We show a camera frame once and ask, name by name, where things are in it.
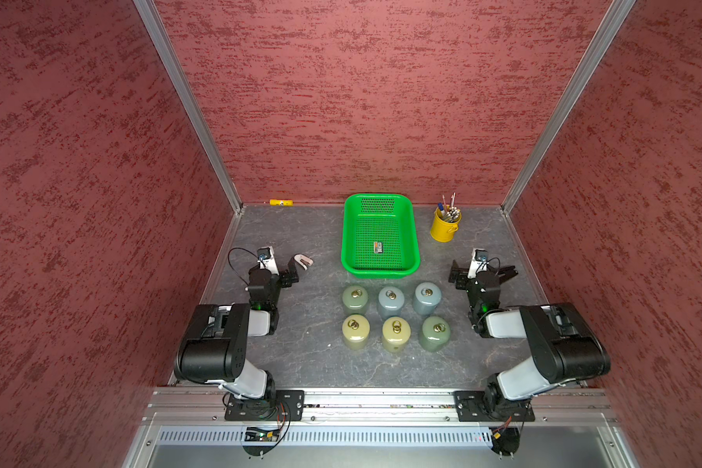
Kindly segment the grey canister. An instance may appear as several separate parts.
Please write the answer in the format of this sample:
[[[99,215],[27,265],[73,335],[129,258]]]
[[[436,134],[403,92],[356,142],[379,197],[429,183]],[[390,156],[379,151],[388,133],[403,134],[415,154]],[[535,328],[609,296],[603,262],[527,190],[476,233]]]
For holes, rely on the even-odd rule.
[[[393,286],[385,286],[378,293],[378,314],[382,321],[397,317],[405,305],[405,295],[402,290]]]
[[[432,282],[423,282],[415,287],[413,295],[413,310],[422,317],[435,313],[442,301],[441,289]]]

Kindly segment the green canister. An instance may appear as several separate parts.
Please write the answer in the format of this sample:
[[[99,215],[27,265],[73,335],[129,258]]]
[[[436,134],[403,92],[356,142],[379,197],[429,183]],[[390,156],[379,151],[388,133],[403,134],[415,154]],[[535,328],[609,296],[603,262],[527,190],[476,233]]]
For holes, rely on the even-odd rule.
[[[434,353],[448,344],[451,333],[452,327],[445,319],[432,315],[422,323],[418,341],[424,350]]]
[[[369,309],[370,295],[363,286],[350,285],[344,289],[341,301],[346,316],[365,316]]]

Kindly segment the beige canister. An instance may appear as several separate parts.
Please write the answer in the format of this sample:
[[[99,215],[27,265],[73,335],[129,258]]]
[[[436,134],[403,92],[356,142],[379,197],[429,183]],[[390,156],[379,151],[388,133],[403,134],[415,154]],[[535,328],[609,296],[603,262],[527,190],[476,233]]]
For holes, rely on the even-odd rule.
[[[369,342],[370,329],[370,322],[364,315],[349,315],[342,323],[344,344],[353,351],[363,349]]]
[[[390,353],[402,352],[411,339],[411,326],[401,317],[390,317],[382,326],[382,344]]]

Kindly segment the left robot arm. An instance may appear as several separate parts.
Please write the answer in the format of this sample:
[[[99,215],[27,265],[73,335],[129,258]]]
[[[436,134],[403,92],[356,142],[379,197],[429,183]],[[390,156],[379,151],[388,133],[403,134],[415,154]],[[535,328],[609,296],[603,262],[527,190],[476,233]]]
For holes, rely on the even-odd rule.
[[[175,356],[174,374],[178,380],[226,391],[228,417],[265,420],[282,417],[284,410],[270,372],[247,359],[248,339],[275,334],[280,292],[296,284],[298,269],[313,261],[295,255],[281,271],[270,250],[261,250],[257,259],[259,264],[249,271],[249,302],[195,308]]]

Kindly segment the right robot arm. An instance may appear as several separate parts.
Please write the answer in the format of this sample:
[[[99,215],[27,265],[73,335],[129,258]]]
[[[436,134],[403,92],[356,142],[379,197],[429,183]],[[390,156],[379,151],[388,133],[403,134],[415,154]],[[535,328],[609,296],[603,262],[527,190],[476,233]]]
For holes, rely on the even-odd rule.
[[[456,393],[462,420],[530,420],[534,396],[610,372],[608,351],[572,304],[501,306],[501,286],[517,275],[513,265],[450,268],[448,280],[468,296],[473,331],[483,339],[524,339],[530,349],[530,357],[490,376],[484,390]]]

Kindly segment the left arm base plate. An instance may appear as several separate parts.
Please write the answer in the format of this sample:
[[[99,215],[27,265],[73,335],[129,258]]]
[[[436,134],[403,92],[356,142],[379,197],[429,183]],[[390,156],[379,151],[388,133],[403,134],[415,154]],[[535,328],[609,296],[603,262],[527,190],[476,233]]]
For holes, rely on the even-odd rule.
[[[237,399],[225,404],[226,421],[297,422],[302,420],[305,392],[277,390],[267,399]]]

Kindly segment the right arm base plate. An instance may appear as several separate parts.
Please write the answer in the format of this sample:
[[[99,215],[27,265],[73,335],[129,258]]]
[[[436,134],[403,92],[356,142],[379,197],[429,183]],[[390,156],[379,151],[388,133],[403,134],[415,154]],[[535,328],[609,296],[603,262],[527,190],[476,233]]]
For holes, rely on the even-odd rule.
[[[460,422],[534,422],[532,400],[511,401],[496,388],[485,391],[454,391],[454,408]]]

